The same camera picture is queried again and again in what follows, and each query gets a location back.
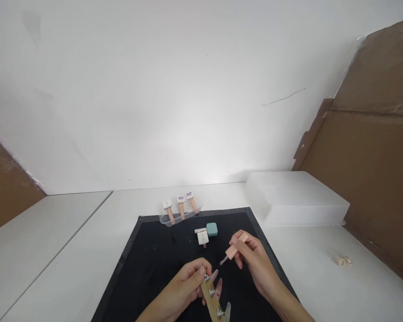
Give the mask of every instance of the label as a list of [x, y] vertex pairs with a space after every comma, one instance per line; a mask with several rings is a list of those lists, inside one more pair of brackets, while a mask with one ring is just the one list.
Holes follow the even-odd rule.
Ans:
[[192, 191], [188, 191], [186, 193], [187, 199], [190, 200], [191, 198], [194, 198], [193, 192]]
[[179, 196], [177, 196], [177, 197], [176, 197], [176, 201], [177, 201], [178, 203], [183, 203], [183, 202], [185, 202], [185, 195], [179, 195]]
[[170, 199], [167, 199], [166, 201], [163, 201], [163, 207], [164, 207], [164, 209], [167, 209], [167, 208], [171, 207]]
[[197, 238], [198, 238], [198, 244], [199, 245], [204, 245], [209, 242], [209, 237], [207, 236], [207, 231], [201, 230], [197, 233]]

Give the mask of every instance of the clear plastic tray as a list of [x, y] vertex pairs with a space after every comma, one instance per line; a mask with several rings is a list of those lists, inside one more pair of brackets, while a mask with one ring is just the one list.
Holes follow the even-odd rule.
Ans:
[[169, 215], [167, 214], [167, 210], [164, 209], [163, 204], [160, 203], [161, 208], [162, 208], [161, 215], [159, 215], [160, 223], [162, 223], [163, 225], [166, 225], [167, 227], [172, 227], [173, 225], [176, 225], [176, 224], [182, 222], [182, 220], [186, 220], [186, 219], [191, 218], [192, 216], [198, 214], [200, 212], [200, 210], [202, 209], [203, 204], [199, 198], [194, 197], [193, 199], [194, 199], [194, 202], [197, 207], [196, 210], [193, 210], [193, 207], [191, 207], [191, 203], [189, 200], [185, 200], [185, 202], [184, 202], [185, 219], [182, 219], [182, 216], [180, 215], [179, 206], [176, 204], [176, 202], [173, 203], [173, 206], [171, 207], [171, 211], [173, 213], [173, 220], [175, 221], [174, 224], [170, 220]]

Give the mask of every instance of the white table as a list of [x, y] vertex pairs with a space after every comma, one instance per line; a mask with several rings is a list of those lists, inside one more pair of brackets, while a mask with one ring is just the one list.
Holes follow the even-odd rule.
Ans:
[[[138, 216], [158, 213], [161, 200], [187, 190], [200, 197], [203, 210], [249, 206], [244, 183], [115, 191], [3, 321], [89, 322]], [[403, 281], [344, 228], [260, 226], [317, 321], [403, 321]], [[336, 254], [354, 265], [340, 268]]]
[[0, 227], [0, 318], [109, 194], [48, 196]]

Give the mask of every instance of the mint green box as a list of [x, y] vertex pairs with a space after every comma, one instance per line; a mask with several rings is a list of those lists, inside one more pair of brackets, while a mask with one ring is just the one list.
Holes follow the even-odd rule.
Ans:
[[207, 236], [209, 237], [218, 235], [218, 227], [216, 226], [216, 223], [208, 223], [206, 225], [206, 230], [207, 230]]

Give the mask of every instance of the black mat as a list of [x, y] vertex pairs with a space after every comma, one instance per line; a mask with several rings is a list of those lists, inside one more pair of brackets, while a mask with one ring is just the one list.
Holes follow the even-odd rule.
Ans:
[[[218, 236], [209, 238], [204, 249], [194, 229], [210, 222], [216, 223]], [[201, 212], [172, 227], [161, 224], [158, 216], [145, 216], [139, 217], [92, 321], [135, 321], [182, 266], [199, 257], [219, 269], [215, 285], [222, 277], [220, 303], [223, 309], [231, 303], [230, 321], [280, 321], [255, 288], [246, 264], [243, 270], [234, 260], [219, 266], [239, 229], [260, 239], [279, 277], [297, 298], [250, 208]], [[197, 299], [178, 321], [210, 321], [208, 309]]]

